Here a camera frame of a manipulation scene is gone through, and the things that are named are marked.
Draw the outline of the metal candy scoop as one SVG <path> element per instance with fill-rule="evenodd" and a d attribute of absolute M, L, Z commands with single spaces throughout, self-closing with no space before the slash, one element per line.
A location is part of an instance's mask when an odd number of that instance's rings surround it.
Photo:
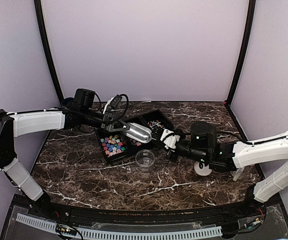
<path fill-rule="evenodd" d="M 130 125 L 130 129 L 123 131 L 123 134 L 126 137 L 133 139 L 137 142 L 140 142 L 142 144 L 147 144 L 152 140 L 157 140 L 158 138 L 161 137 L 162 132 L 164 130 L 162 128 L 157 127 L 154 128 L 146 127 L 134 122 L 130 122 L 127 124 Z"/>

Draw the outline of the black three-compartment candy tray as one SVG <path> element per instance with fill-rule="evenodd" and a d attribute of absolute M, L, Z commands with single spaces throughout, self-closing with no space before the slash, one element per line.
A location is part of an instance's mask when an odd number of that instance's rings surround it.
<path fill-rule="evenodd" d="M 135 155 L 140 150 L 158 146 L 158 137 L 163 131 L 175 129 L 173 123 L 160 109 L 128 118 L 124 122 L 128 124 L 128 130 L 95 131 L 107 164 Z"/>

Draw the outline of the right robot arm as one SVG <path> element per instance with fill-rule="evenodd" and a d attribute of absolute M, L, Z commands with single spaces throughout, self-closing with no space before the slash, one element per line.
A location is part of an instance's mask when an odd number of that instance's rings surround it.
<path fill-rule="evenodd" d="M 165 129 L 160 141 L 170 158 L 194 160 L 194 171 L 199 176 L 212 172 L 237 172 L 247 166 L 284 160 L 285 163 L 269 177 L 247 189 L 246 201 L 239 205 L 239 213 L 250 217 L 273 195 L 288 186 L 288 131 L 255 141 L 239 140 L 232 143 L 217 142 L 217 128 L 204 121 L 190 127 L 190 139 L 177 130 Z"/>

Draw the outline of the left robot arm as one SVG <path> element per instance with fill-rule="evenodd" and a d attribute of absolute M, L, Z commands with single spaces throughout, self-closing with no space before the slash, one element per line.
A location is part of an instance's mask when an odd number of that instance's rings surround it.
<path fill-rule="evenodd" d="M 95 129 L 112 129 L 122 123 L 121 118 L 107 119 L 107 114 L 92 111 L 78 112 L 67 107 L 41 110 L 7 112 L 0 109 L 0 172 L 12 186 L 35 203 L 35 210 L 44 218 L 55 213 L 49 196 L 34 180 L 30 170 L 22 163 L 22 151 L 17 141 L 31 140 L 37 135 L 45 136 L 49 131 L 72 129 L 86 125 Z"/>

